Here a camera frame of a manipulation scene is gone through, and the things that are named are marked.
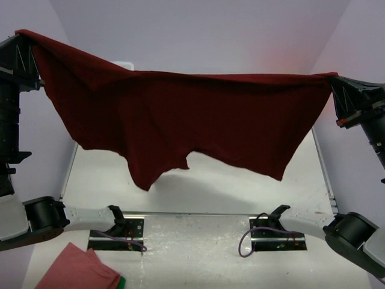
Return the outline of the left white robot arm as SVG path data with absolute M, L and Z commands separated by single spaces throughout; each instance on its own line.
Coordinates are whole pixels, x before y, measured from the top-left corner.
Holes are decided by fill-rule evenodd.
M 117 237 L 119 207 L 75 208 L 58 200 L 72 142 L 43 90 L 34 41 L 1 43 L 1 250 L 51 240 L 66 231 Z

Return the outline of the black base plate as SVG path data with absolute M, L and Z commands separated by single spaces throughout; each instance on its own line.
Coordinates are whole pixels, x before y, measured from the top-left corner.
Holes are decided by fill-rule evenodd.
M 145 252 L 144 220 L 141 215 L 124 214 L 125 224 L 105 232 L 104 237 L 96 231 L 90 231 L 87 249 L 95 251 Z
M 304 234 L 284 234 L 269 230 L 250 233 L 251 247 L 255 252 L 281 252 L 307 250 Z

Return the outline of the dark red t-shirt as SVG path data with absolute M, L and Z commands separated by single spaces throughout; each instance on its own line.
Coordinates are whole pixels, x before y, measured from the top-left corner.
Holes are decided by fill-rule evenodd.
M 131 71 L 29 30 L 45 92 L 71 138 L 124 157 L 148 190 L 199 152 L 281 180 L 325 107 L 329 74 Z

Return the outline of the white plastic basket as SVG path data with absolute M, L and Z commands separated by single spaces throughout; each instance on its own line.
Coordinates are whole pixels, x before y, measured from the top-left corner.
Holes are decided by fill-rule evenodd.
M 134 65 L 129 61 L 113 61 L 112 63 L 127 70 L 134 70 Z

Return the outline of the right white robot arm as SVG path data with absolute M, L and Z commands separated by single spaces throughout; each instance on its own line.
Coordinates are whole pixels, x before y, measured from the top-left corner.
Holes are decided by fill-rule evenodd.
M 360 126 L 384 163 L 384 84 L 358 81 L 342 76 L 328 79 L 333 94 L 337 126 Z M 268 229 L 281 237 L 305 233 L 324 240 L 338 255 L 384 282 L 384 226 L 365 216 L 348 212 L 335 215 L 301 213 L 281 205 L 268 215 Z

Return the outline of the green cloth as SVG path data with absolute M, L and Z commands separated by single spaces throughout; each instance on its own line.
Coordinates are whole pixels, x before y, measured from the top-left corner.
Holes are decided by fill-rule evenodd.
M 126 279 L 123 276 L 121 276 L 119 283 L 116 286 L 116 289 L 125 289 L 125 285 L 126 285 Z

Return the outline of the pink folded t-shirt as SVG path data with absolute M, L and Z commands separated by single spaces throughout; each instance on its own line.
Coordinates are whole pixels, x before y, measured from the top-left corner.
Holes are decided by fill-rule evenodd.
M 117 288 L 121 275 L 100 261 L 93 249 L 81 250 L 73 243 L 63 249 L 36 288 Z

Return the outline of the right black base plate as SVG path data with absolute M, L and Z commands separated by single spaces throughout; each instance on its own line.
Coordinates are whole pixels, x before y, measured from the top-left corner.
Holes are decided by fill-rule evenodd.
M 284 234 L 269 230 L 250 233 L 251 247 L 255 252 L 281 252 L 307 250 L 304 234 Z

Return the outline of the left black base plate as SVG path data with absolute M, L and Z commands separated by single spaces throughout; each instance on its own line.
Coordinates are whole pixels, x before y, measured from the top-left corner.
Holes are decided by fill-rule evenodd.
M 87 249 L 95 251 L 145 252 L 144 220 L 141 215 L 124 214 L 125 224 L 105 232 L 104 237 L 96 231 L 90 231 Z

